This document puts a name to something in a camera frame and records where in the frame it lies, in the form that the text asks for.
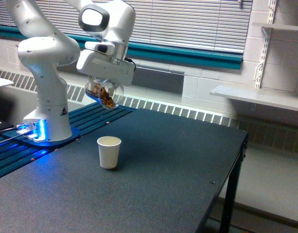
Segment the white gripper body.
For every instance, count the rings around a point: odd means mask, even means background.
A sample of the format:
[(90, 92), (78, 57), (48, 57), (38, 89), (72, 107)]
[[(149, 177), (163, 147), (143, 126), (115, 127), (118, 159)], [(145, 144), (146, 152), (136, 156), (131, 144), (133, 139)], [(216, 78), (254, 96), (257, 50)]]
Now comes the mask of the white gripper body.
[(85, 49), (81, 51), (77, 61), (77, 70), (97, 79), (109, 79), (126, 86), (131, 85), (135, 64), (124, 57), (116, 58), (116, 48), (109, 42), (86, 42)]

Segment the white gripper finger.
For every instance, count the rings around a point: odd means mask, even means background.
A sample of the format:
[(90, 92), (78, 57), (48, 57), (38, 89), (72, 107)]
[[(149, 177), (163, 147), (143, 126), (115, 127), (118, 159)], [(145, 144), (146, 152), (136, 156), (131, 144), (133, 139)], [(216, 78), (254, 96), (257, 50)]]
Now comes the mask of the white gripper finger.
[(88, 91), (90, 93), (96, 93), (97, 92), (97, 88), (96, 88), (96, 84), (95, 84), (95, 79), (93, 77), (89, 78), (89, 82), (88, 82)]

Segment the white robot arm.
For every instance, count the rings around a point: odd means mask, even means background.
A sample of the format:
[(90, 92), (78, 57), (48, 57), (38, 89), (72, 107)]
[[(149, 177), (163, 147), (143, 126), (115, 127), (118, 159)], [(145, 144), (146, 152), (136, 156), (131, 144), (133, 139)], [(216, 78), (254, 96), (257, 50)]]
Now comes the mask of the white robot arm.
[(122, 94), (116, 89), (130, 85), (136, 65), (126, 57), (136, 12), (123, 0), (93, 3), (71, 0), (78, 11), (80, 28), (95, 38), (79, 44), (61, 32), (44, 15), (34, 0), (6, 0), (4, 6), (25, 36), (18, 46), (18, 57), (36, 82), (37, 107), (23, 119), (18, 134), (35, 143), (53, 143), (72, 137), (68, 113), (67, 83), (58, 67), (76, 64), (89, 81), (86, 94), (104, 108), (119, 105)]

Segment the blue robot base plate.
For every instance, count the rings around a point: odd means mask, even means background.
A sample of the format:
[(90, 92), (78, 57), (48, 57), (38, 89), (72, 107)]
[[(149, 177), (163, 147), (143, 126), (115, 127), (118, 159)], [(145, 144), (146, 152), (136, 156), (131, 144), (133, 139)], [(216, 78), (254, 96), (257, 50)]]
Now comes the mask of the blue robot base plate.
[(35, 148), (60, 148), (68, 143), (75, 141), (80, 136), (80, 130), (76, 127), (71, 127), (72, 136), (68, 139), (61, 141), (44, 141), (44, 142), (34, 142), (33, 140), (26, 139), (23, 136), (15, 138), (15, 140), (21, 144), (28, 145)]

